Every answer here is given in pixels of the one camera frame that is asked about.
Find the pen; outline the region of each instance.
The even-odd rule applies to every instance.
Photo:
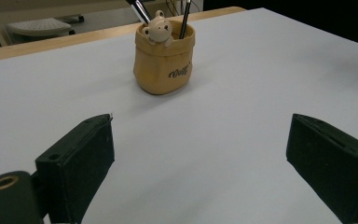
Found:
[[[187,0],[185,15],[183,16],[182,29],[180,31],[179,39],[183,39],[185,37],[186,24],[187,24],[188,12],[190,11],[190,5],[191,5],[191,0]]]
[[[147,12],[144,4],[140,0],[126,0],[135,11],[136,15],[138,16],[139,20],[144,24],[150,23],[150,15]]]

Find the teddy bear figurine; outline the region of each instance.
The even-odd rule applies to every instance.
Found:
[[[156,17],[149,22],[147,27],[142,29],[142,33],[151,45],[155,45],[156,42],[163,42],[164,47],[168,47],[173,41],[172,25],[165,19],[161,10],[156,12]]]

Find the floor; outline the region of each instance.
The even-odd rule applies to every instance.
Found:
[[[203,0],[193,0],[190,7],[190,13],[202,11],[202,7]],[[181,13],[179,2],[176,10],[172,8],[172,11],[177,11],[179,14]],[[77,34],[140,22],[131,7],[87,13],[83,14],[82,16],[84,17],[83,22],[79,22],[78,17],[59,18],[59,20],[71,24]],[[30,37],[11,34],[11,37],[14,44],[20,44],[62,35],[68,34],[43,37]]]

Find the pen holder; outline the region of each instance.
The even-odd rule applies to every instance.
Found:
[[[144,25],[136,30],[133,74],[139,86],[151,94],[160,95],[181,88],[190,79],[193,68],[196,32],[187,25],[185,38],[179,39],[182,23],[170,22],[173,42],[167,47],[162,42],[150,44],[142,34]]]

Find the table surface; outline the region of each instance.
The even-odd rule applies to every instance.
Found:
[[[113,114],[84,223],[339,223],[286,161],[294,113],[358,138],[358,44],[264,8],[192,21],[192,77],[150,95],[134,34],[0,60],[0,174]]]

